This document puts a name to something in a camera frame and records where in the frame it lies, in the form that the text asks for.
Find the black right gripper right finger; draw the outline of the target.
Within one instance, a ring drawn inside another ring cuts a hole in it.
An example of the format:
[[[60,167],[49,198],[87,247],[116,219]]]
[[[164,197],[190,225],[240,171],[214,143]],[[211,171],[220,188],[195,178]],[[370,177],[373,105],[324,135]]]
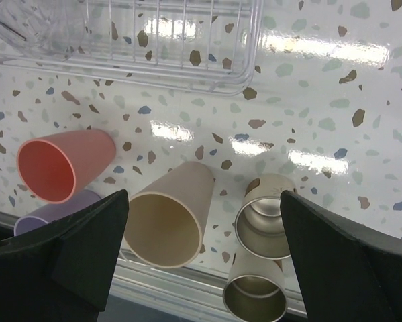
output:
[[[402,321],[402,239],[293,191],[280,208],[309,321]]]

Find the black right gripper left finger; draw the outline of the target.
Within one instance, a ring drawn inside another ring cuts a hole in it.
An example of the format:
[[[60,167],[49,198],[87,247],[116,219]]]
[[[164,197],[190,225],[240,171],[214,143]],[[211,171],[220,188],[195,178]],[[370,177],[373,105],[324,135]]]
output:
[[[128,218],[125,189],[0,241],[0,321],[96,321]]]

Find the steel cup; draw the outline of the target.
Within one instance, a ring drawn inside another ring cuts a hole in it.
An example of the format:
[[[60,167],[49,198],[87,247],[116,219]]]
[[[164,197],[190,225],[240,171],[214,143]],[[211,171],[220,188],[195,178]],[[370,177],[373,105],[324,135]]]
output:
[[[222,297],[228,311],[241,321],[279,321],[288,307],[281,263],[238,247]]]
[[[280,174],[263,174],[246,188],[235,219],[239,243],[251,254],[267,260],[291,256],[281,217],[281,193],[296,191],[292,180]]]

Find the beige plastic cup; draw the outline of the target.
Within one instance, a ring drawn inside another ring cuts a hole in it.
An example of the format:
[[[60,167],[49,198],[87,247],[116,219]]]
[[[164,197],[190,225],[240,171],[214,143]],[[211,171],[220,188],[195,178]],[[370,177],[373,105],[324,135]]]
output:
[[[124,240],[145,263],[179,268],[201,251],[214,189],[206,165],[185,162],[130,198]]]

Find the clear faceted glass cup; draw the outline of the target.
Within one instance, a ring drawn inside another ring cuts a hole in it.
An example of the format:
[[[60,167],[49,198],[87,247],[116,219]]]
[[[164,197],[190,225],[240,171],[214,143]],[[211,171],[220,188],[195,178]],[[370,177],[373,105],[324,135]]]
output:
[[[0,1],[0,39],[26,56],[66,60],[84,34],[79,1]]]

